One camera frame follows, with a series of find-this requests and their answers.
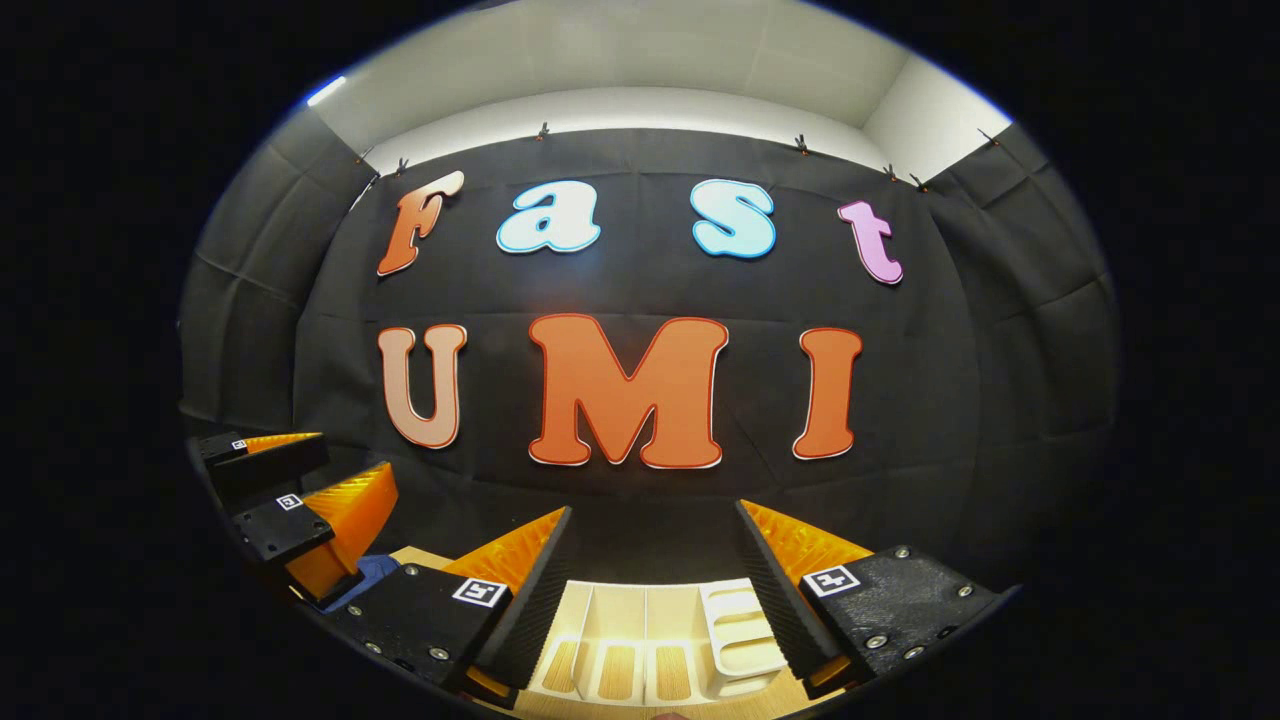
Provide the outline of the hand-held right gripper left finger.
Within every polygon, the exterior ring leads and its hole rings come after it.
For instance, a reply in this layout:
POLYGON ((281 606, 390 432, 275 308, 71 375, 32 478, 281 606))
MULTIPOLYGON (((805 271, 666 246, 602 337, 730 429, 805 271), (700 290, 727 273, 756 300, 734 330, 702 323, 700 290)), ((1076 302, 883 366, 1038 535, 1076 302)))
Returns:
POLYGON ((403 562, 330 615, 330 628, 431 691, 504 708, 532 679, 570 579, 564 506, 443 569, 403 562))

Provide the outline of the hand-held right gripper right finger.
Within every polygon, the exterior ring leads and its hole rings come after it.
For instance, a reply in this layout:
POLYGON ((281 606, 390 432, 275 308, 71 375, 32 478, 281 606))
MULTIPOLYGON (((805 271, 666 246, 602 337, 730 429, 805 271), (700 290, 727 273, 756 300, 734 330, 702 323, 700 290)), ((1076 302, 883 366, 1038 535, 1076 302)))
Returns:
POLYGON ((992 591, 915 544, 872 552, 745 498, 735 510, 742 565, 810 700, 909 673, 1021 591, 992 591))

